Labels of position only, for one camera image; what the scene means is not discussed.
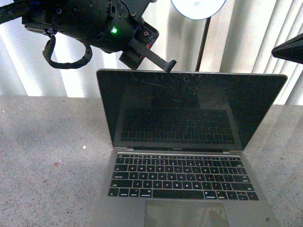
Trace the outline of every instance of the speckled countertop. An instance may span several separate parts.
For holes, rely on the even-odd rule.
[[[0,96],[0,226],[89,227],[111,149],[100,99]],[[281,225],[303,226],[303,106],[273,106],[245,152]]]

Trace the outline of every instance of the laptop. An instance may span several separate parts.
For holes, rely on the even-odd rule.
[[[243,150],[285,75],[98,70],[97,79],[114,149],[93,227],[279,226]]]

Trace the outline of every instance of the green light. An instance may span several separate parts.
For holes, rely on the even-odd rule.
[[[113,34],[116,34],[117,31],[118,31],[118,29],[115,26],[113,26],[113,28],[112,28],[112,30],[110,32],[113,33]]]

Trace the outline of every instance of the laptop screen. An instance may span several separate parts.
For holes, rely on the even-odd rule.
[[[116,148],[244,150],[284,75],[97,71]]]

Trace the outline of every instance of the black device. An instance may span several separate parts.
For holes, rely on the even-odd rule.
[[[123,51],[120,60],[135,70],[147,57],[166,72],[176,64],[166,62],[150,50],[159,32],[144,21],[142,15],[156,0],[14,0],[0,7],[0,24],[22,17],[28,31],[50,37],[43,56],[58,69],[77,69],[91,57],[91,45],[106,53]],[[55,34],[75,38],[86,47],[82,59],[74,63],[51,60]]]

